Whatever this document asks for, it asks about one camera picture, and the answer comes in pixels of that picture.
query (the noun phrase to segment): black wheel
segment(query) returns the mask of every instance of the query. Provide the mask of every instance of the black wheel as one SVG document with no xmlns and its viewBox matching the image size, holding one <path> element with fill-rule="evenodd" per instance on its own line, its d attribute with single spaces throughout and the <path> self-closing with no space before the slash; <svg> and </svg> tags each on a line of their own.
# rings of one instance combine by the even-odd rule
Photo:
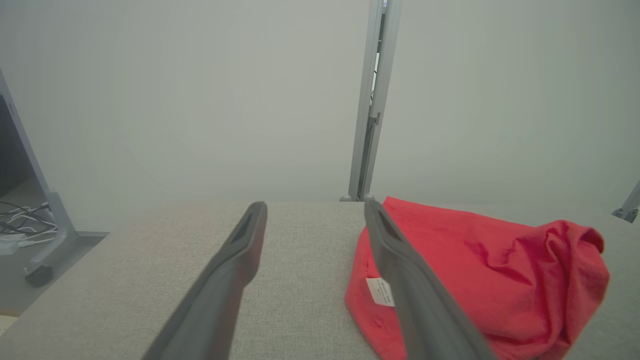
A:
<svg viewBox="0 0 640 360">
<path fill-rule="evenodd" d="M 45 286 L 51 279 L 53 279 L 53 269 L 49 266 L 41 266 L 24 277 L 24 280 L 34 288 Z"/>
</svg>

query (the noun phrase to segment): white partition panel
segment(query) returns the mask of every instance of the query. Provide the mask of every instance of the white partition panel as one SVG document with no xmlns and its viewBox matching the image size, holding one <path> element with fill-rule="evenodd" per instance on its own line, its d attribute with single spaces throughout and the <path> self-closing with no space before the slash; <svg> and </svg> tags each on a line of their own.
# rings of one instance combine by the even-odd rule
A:
<svg viewBox="0 0 640 360">
<path fill-rule="evenodd" d="M 404 0 L 371 193 L 610 213 L 638 134 L 640 2 Z"/>
<path fill-rule="evenodd" d="M 0 2 L 0 69 L 78 231 L 347 192 L 369 0 Z"/>
</svg>

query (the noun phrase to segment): clothing tag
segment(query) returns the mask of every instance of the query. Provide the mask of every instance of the clothing tag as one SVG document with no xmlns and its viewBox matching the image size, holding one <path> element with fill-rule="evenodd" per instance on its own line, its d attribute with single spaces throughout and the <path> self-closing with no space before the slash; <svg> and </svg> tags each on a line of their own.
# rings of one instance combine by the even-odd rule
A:
<svg viewBox="0 0 640 360">
<path fill-rule="evenodd" d="M 389 283 L 384 279 L 381 277 L 367 279 L 367 285 L 369 285 L 373 302 L 378 305 L 396 306 L 394 304 L 394 298 L 391 295 L 391 286 L 389 286 Z"/>
</svg>

